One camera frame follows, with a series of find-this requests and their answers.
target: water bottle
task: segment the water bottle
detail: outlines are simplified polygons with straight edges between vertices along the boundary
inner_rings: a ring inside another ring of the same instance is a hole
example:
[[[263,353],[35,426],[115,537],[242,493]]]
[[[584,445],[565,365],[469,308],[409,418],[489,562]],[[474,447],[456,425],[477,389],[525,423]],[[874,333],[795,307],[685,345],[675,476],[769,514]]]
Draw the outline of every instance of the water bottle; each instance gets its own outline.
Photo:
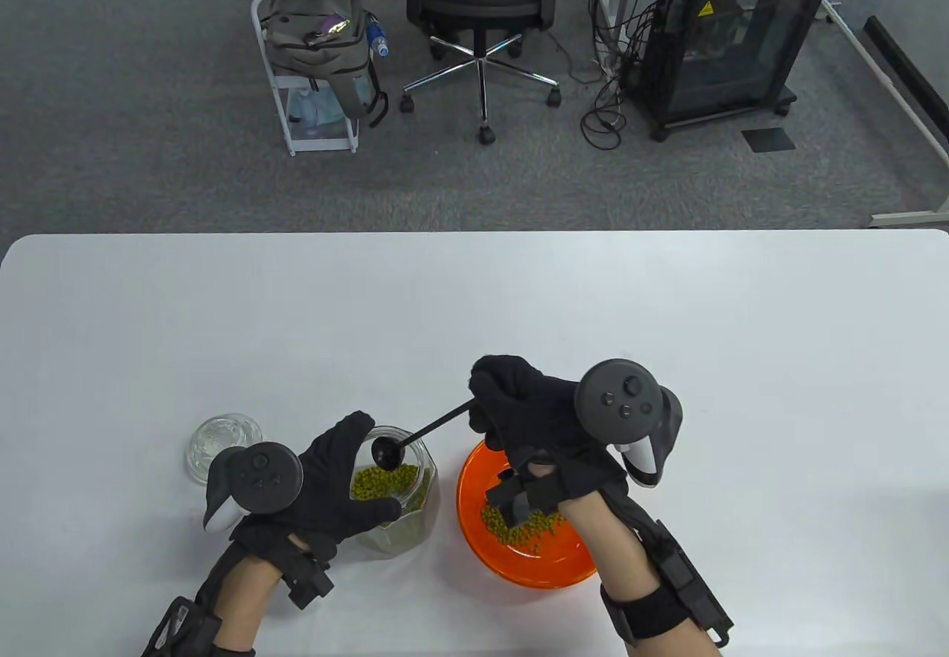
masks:
[[[306,138],[319,138],[320,114],[316,105],[316,91],[300,88],[297,91],[295,108]]]
[[[366,36],[369,37],[369,47],[382,57],[389,55],[389,40],[386,39],[386,31],[375,14],[366,13],[366,19],[369,24],[366,27]]]

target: hand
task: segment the hand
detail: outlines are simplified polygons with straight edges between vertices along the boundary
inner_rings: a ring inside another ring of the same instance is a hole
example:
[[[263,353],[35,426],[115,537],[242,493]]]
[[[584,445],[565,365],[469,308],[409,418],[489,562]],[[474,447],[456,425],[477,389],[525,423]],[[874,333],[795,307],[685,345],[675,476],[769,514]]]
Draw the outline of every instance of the hand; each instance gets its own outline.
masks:
[[[396,521],[403,511],[396,498],[356,501],[349,497],[356,453],[374,426],[375,420],[365,412],[354,412],[323,432],[300,455],[302,488],[294,503],[276,514],[251,515],[244,521],[289,528],[310,545],[314,534],[329,536],[339,543],[387,521]]]
[[[555,464],[568,498],[611,481],[626,487],[626,471],[577,419],[576,386],[543,375],[518,356],[487,355],[474,364],[468,382],[478,401],[469,424],[485,435],[489,449],[503,450],[519,472],[532,461]]]

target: chair base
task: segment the chair base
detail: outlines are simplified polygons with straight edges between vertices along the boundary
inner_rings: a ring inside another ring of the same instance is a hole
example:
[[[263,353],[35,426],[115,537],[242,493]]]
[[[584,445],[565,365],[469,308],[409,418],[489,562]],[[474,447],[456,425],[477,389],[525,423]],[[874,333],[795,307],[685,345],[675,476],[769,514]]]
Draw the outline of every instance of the chair base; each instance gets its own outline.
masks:
[[[506,61],[498,61],[497,59],[491,58],[492,54],[499,53],[499,51],[511,47],[512,44],[519,46],[522,34],[509,36],[501,43],[495,44],[494,47],[487,47],[485,43],[485,31],[476,30],[474,32],[474,50],[467,49],[467,47],[462,47],[461,44],[455,44],[454,42],[446,41],[437,36],[431,36],[429,39],[433,47],[440,47],[440,49],[444,50],[454,50],[467,58],[460,64],[453,64],[450,67],[441,68],[441,70],[436,71],[436,73],[430,73],[428,76],[417,79],[411,84],[404,85],[403,98],[399,101],[399,109],[401,112],[411,113],[414,111],[414,101],[412,100],[412,95],[409,93],[410,91],[431,84],[431,82],[453,74],[455,71],[461,71],[471,66],[477,68],[478,93],[481,98],[481,126],[478,129],[478,141],[480,141],[482,145],[490,145],[495,141],[495,132],[488,126],[488,87],[484,78],[485,67],[492,66],[501,68],[501,70],[515,73],[531,81],[536,81],[539,84],[548,85],[550,92],[548,97],[546,97],[546,104],[552,108],[559,107],[561,102],[560,85],[555,80],[539,73],[528,71],[526,68],[515,67],[514,64],[509,64]]]

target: green bean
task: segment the green bean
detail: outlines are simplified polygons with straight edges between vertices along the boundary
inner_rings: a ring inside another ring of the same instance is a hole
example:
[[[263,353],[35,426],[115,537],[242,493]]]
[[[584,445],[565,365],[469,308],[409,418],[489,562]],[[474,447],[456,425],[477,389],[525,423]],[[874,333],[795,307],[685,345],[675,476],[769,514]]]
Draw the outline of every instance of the green bean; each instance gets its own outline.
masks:
[[[485,528],[492,535],[497,536],[499,542],[512,548],[527,549],[533,555],[540,554],[540,539],[545,534],[556,534],[557,526],[566,521],[559,512],[544,515],[542,512],[535,511],[526,524],[512,529],[505,524],[501,511],[487,505],[481,510],[481,520],[484,521]]]

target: caster wheel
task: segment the caster wheel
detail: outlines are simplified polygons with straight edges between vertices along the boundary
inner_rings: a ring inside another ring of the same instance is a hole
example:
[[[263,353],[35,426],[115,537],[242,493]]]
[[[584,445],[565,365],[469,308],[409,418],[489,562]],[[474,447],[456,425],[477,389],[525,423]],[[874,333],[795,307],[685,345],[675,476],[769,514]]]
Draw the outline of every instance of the caster wheel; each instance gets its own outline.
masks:
[[[487,125],[482,125],[477,132],[478,141],[481,141],[481,145],[490,145],[492,144],[495,138],[495,132],[491,128],[488,128]]]

